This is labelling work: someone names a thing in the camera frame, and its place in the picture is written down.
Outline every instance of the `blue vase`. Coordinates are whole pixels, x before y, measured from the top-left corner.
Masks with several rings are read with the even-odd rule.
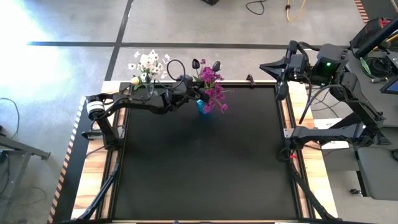
[[[201,114],[208,114],[205,112],[206,103],[203,100],[197,100],[198,111]]]

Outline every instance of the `purple flower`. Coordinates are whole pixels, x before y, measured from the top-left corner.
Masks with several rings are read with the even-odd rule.
[[[209,105],[209,104],[206,104],[205,107],[204,107],[204,109],[203,109],[203,112],[209,113],[209,112],[211,111],[211,109],[213,109],[213,106],[211,106],[211,105]]]
[[[221,111],[224,112],[228,109],[228,105],[226,103],[224,103],[223,105],[221,105]]]
[[[206,60],[202,59],[200,62],[202,65],[206,64]],[[221,86],[218,81],[224,80],[224,78],[214,72],[214,70],[210,67],[203,67],[200,79],[205,82],[205,93],[209,96],[209,101],[204,107],[204,112],[210,112],[215,105],[224,112],[228,109],[228,105],[226,103],[221,104],[221,100],[225,99],[224,88]]]

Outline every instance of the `monitor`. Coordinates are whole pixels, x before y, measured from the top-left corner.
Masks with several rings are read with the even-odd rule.
[[[387,84],[385,84],[381,89],[381,93],[397,94],[398,95],[398,75],[392,77]]]

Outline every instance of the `black mat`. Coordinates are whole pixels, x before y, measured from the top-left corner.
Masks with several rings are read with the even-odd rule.
[[[390,0],[361,0],[361,2],[369,20],[382,17],[393,19],[398,16]]]
[[[234,88],[222,114],[193,101],[155,115],[132,111],[115,219],[297,218],[273,88]]]

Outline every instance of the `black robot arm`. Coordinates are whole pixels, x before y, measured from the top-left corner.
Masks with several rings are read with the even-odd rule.
[[[154,114],[166,114],[169,111],[175,111],[189,100],[203,100],[208,102],[209,96],[203,91],[203,83],[193,81],[193,78],[184,75],[177,79],[176,86],[154,83],[151,88],[159,86],[164,92],[159,96],[137,97],[135,95],[124,95],[122,93],[87,96],[88,117],[96,121],[103,136],[105,149],[115,150],[120,147],[119,136],[115,127],[112,127],[108,117],[121,108],[134,108],[139,110],[149,110]]]
[[[308,55],[302,46],[319,51],[318,61],[314,66],[310,65]],[[307,43],[291,40],[286,56],[282,60],[260,65],[261,70],[269,73],[277,80],[277,100],[283,100],[287,96],[289,92],[288,81],[308,83],[310,88],[312,85],[321,86],[314,96],[308,97],[299,124],[303,121],[312,101],[326,89],[330,89],[332,96],[345,102],[353,110],[351,115],[342,119],[330,129],[318,130],[297,127],[296,133],[301,133],[301,135],[295,137],[295,142],[297,142],[297,139],[301,139],[298,141],[301,146],[307,141],[319,141],[321,144],[326,144],[329,141],[342,139],[359,146],[368,146],[375,141],[376,136],[381,136],[380,127],[385,118],[383,118],[381,112],[376,111],[362,94],[361,85],[356,75],[350,73],[346,68],[347,53],[347,49],[331,44],[325,44],[321,49],[316,49]]]

